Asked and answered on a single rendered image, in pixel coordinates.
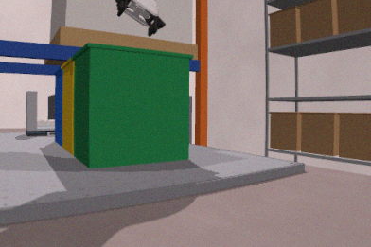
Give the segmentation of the yellow open bin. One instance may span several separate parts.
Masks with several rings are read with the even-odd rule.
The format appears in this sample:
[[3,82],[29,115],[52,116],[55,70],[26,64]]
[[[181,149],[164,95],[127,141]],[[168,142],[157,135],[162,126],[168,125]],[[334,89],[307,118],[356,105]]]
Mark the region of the yellow open bin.
[[62,66],[62,147],[74,155],[73,137],[73,97],[74,97],[74,64],[71,58]]

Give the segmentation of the green box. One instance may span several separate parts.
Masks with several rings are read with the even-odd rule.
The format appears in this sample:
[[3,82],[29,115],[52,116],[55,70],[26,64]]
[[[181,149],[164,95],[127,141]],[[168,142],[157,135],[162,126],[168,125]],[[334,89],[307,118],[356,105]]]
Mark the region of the green box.
[[193,55],[87,43],[74,64],[74,157],[88,168],[189,159]]

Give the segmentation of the blue open box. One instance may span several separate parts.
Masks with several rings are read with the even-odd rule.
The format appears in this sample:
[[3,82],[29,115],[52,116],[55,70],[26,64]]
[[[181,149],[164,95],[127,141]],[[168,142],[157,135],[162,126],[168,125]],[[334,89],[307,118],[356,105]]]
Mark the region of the blue open box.
[[58,68],[53,75],[55,81],[55,142],[62,146],[62,80],[63,69]]

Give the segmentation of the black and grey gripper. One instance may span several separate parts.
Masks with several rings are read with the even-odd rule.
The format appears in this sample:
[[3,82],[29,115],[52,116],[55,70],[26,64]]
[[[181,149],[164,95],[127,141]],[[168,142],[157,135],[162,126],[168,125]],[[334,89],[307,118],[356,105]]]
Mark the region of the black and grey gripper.
[[[155,34],[158,29],[163,28],[166,25],[158,16],[158,7],[156,0],[115,0],[115,1],[117,2],[116,4],[118,10],[117,16],[121,16],[121,14],[125,12],[141,25],[149,26],[148,29],[149,37],[152,34]],[[153,23],[152,20],[154,20]]]

